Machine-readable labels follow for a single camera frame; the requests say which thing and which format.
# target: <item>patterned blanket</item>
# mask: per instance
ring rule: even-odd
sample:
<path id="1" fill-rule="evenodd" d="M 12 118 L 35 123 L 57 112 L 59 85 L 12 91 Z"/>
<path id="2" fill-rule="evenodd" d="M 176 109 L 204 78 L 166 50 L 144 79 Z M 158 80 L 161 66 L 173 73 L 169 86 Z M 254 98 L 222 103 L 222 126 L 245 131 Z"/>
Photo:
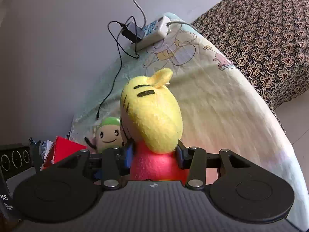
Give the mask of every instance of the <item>patterned blanket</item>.
<path id="1" fill-rule="evenodd" d="M 309 88 L 309 0 L 223 0 L 193 22 L 271 110 Z"/>

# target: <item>stuffed toy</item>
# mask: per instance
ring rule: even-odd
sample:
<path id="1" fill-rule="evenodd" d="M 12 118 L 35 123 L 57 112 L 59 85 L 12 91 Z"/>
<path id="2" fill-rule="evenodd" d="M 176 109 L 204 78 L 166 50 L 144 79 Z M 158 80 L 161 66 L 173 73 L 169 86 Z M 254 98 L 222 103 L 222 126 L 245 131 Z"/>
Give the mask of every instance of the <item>stuffed toy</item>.
<path id="1" fill-rule="evenodd" d="M 161 69 L 152 77 L 135 77 L 121 93 L 121 135 L 124 143 L 135 143 L 130 179 L 181 180 L 188 170 L 178 167 L 175 148 L 182 136 L 179 105 L 165 84 L 171 69 Z"/>
<path id="2" fill-rule="evenodd" d="M 106 148 L 121 147 L 124 145 L 120 135 L 120 119 L 116 117 L 107 117 L 95 130 L 95 139 L 91 143 L 88 138 L 85 142 L 98 153 Z"/>

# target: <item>black plug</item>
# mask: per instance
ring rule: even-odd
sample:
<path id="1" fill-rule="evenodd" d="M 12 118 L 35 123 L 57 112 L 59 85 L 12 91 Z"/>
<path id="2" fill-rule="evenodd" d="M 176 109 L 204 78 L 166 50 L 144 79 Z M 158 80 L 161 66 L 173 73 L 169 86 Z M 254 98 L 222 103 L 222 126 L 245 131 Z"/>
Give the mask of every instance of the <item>black plug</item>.
<path id="1" fill-rule="evenodd" d="M 126 25 L 126 28 L 123 29 L 121 34 L 127 39 L 129 39 L 131 42 L 136 44 L 143 39 L 145 32 L 134 22 L 129 22 L 129 24 Z"/>

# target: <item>yellow plush toy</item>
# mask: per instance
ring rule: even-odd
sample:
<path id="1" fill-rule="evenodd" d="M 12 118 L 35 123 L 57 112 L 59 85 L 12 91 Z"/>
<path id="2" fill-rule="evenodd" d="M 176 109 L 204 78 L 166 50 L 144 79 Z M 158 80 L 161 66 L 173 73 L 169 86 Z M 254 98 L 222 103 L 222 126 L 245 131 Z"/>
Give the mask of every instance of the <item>yellow plush toy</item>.
<path id="1" fill-rule="evenodd" d="M 172 70 L 161 69 L 152 77 L 133 78 L 121 94 L 121 135 L 125 143 L 135 141 L 132 180 L 186 179 L 175 158 L 183 130 L 181 112 L 165 86 L 172 75 Z"/>

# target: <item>bed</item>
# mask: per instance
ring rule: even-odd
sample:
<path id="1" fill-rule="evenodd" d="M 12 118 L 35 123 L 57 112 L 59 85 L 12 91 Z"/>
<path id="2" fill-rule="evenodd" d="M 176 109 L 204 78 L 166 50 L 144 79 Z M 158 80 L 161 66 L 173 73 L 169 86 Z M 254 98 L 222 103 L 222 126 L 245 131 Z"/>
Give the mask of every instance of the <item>bed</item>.
<path id="1" fill-rule="evenodd" d="M 309 89 L 309 0 L 223 0 L 193 25 L 274 114 Z"/>
<path id="2" fill-rule="evenodd" d="M 172 13 L 171 21 L 180 20 Z M 302 171 L 280 124 L 244 75 L 209 40 L 188 25 L 173 24 L 164 39 L 139 52 L 134 60 L 123 56 L 112 94 L 100 119 L 120 116 L 123 86 L 139 75 L 152 75 L 163 67 L 173 70 L 168 88 L 183 116 L 182 142 L 187 147 L 218 153 L 228 148 L 285 179 L 295 192 L 288 219 L 302 230 L 309 227 L 309 196 Z M 120 60 L 103 73 L 81 110 L 76 113 L 70 139 L 84 144 L 92 135 L 98 106 L 109 90 Z M 216 172 L 207 172 L 208 183 Z"/>

